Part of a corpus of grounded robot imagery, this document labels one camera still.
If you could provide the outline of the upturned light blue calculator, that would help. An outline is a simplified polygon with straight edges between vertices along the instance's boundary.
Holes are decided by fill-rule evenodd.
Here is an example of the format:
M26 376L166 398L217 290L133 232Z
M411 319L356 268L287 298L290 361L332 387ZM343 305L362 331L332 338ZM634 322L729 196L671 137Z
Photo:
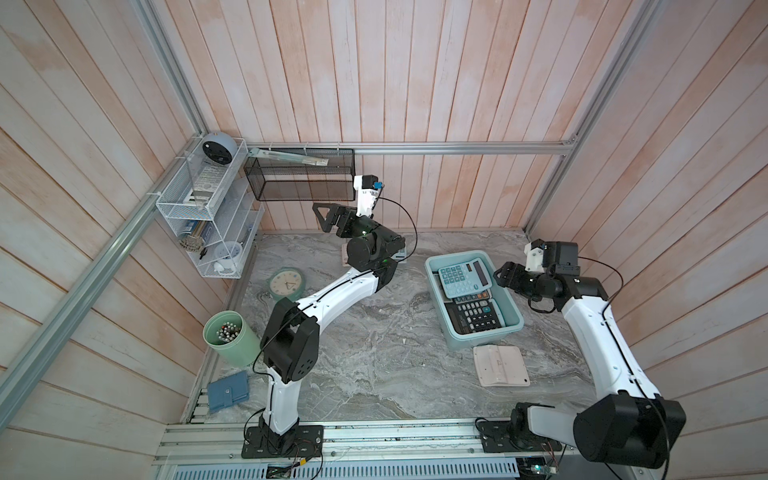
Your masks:
M476 257L438 270L443 292L449 299L480 294L491 288L491 277L485 263Z

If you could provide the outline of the mint green storage box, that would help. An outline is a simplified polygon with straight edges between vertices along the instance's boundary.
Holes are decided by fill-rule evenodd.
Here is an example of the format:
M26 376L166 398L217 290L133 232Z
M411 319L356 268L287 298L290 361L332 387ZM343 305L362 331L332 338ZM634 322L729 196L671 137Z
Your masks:
M442 267L466 262L476 257L481 258L486 265L491 277L491 288L480 294L467 295L455 299L447 298L440 283L438 270ZM522 313L512 299L510 292L496 283L493 277L495 267L490 257L485 252L472 250L432 256L425 261L425 270L435 308L438 312L440 327L449 350L458 351L465 348L492 344L523 329L524 319ZM497 302L498 308L504 319L505 327L470 335L458 335L450 323L444 304L449 302L462 304L489 298Z

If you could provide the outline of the black calculator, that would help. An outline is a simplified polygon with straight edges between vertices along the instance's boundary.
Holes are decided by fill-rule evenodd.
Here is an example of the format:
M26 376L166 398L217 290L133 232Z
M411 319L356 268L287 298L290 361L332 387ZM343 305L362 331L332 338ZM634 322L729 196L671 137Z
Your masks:
M462 304L449 302L445 303L444 307L458 335L470 335L505 327L498 304L491 298Z

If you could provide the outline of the upturned pink calculator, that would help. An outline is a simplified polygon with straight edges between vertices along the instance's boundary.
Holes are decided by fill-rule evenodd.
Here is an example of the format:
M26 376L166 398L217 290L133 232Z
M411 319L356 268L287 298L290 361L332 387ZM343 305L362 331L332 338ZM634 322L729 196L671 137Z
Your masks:
M483 345L473 348L478 380L483 387L531 385L522 353L517 346Z

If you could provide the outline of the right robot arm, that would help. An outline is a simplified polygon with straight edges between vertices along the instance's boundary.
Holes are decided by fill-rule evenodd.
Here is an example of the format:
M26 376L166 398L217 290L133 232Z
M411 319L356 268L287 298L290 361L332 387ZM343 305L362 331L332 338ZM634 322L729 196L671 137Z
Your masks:
M507 427L511 444L529 450L556 441L575 447L590 462L667 472L687 417L635 359L614 319L612 296L600 280L582 275L573 242L537 239L525 254L524 264L507 262L496 270L495 282L530 304L552 301L582 350L597 400L579 413L517 404Z

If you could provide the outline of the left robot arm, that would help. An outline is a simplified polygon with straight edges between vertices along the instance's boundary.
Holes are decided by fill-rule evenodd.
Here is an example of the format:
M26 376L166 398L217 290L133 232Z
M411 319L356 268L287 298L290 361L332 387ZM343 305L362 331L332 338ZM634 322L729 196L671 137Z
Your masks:
M324 232L334 231L348 241L349 270L313 295L279 300L272 310L257 356L266 366L270 387L260 424L278 438L299 422L301 381L318 360L324 330L390 283L399 265L394 256L406 247L401 234L355 207L315 203L312 209Z

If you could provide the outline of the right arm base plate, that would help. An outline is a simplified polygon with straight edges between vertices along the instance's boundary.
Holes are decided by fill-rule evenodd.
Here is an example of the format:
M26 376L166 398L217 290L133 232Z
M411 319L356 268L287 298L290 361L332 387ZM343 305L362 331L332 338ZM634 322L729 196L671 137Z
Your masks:
M556 441L518 428L510 421L491 421L484 417L474 421L484 453L561 452L563 445Z

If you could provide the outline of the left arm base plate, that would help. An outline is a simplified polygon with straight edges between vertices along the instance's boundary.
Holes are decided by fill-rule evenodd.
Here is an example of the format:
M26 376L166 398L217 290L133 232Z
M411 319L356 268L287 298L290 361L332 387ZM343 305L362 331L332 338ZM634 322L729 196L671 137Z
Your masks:
M322 453L324 427L296 425L278 435L266 425L249 427L241 451L243 459L312 459Z

